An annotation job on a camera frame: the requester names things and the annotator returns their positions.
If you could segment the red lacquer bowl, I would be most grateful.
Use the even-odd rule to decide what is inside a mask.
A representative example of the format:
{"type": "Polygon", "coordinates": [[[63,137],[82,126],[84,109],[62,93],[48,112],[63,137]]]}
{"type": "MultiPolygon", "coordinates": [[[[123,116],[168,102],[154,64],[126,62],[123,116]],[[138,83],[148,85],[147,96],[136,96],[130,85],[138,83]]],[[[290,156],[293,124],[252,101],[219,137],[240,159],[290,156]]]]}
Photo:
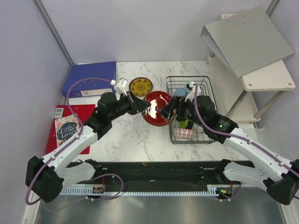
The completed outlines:
{"type": "Polygon", "coordinates": [[[166,126],[173,120],[165,119],[158,111],[167,106],[172,99],[172,96],[164,91],[153,91],[144,97],[144,101],[151,104],[145,111],[142,112],[143,119],[152,126],[166,126]]]}

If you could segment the yellow patterned plate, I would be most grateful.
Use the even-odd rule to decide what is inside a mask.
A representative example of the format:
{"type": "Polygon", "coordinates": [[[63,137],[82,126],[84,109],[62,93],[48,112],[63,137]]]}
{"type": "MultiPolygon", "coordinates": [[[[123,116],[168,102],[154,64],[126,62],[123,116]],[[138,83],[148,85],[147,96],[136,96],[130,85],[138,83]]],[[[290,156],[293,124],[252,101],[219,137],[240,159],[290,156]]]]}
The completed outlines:
{"type": "Polygon", "coordinates": [[[129,90],[137,97],[148,95],[153,89],[153,83],[145,77],[137,77],[129,84],[129,90]]]}

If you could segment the lime green plate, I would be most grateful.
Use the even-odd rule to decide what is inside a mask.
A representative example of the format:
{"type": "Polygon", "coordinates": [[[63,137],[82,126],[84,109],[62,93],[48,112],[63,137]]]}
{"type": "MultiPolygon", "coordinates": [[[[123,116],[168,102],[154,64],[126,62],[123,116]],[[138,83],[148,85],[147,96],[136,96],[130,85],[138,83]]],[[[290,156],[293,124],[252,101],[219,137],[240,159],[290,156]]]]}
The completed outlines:
{"type": "Polygon", "coordinates": [[[188,126],[188,123],[189,123],[189,120],[187,120],[187,119],[184,121],[179,121],[178,126],[179,126],[179,128],[186,129],[188,126]]]}

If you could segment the light blue plastic tumbler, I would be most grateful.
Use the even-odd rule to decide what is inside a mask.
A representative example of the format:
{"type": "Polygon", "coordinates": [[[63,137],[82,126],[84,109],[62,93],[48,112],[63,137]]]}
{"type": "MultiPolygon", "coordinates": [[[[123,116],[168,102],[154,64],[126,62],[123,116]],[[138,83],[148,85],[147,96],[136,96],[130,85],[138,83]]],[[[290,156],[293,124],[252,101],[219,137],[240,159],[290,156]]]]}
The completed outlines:
{"type": "Polygon", "coordinates": [[[186,97],[187,96],[187,92],[185,90],[185,88],[177,88],[175,90],[175,92],[173,93],[173,96],[175,97],[186,97]]]}

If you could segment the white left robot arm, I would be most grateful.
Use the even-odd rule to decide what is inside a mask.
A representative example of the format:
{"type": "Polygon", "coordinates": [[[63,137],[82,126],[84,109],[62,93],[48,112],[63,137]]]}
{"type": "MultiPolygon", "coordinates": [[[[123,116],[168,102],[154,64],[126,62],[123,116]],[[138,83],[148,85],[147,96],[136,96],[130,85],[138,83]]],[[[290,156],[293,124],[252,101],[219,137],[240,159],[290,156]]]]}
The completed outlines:
{"type": "Polygon", "coordinates": [[[103,94],[98,106],[79,131],[51,153],[42,158],[34,156],[28,161],[25,179],[27,192],[34,192],[48,203],[62,189],[78,182],[89,180],[91,183],[99,183],[103,173],[97,169],[100,167],[98,162],[87,160],[71,168],[68,165],[87,147],[100,140],[112,128],[113,120],[126,113],[136,115],[150,106],[149,102],[130,92],[122,94],[120,98],[111,92],[103,94]]]}

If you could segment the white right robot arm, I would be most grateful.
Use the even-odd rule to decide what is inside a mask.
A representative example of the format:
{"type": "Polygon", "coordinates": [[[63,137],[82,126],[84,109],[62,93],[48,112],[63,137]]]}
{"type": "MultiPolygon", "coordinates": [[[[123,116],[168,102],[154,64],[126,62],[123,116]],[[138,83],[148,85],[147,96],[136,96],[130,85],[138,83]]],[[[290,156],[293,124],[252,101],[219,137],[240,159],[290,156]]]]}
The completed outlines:
{"type": "Polygon", "coordinates": [[[214,171],[218,183],[228,180],[243,182],[266,191],[271,198],[284,205],[289,205],[296,198],[299,161],[290,161],[256,142],[237,123],[220,115],[208,96],[197,96],[194,100],[173,97],[158,112],[165,119],[187,119],[203,127],[209,138],[236,150],[255,165],[252,168],[222,160],[214,171]]]}

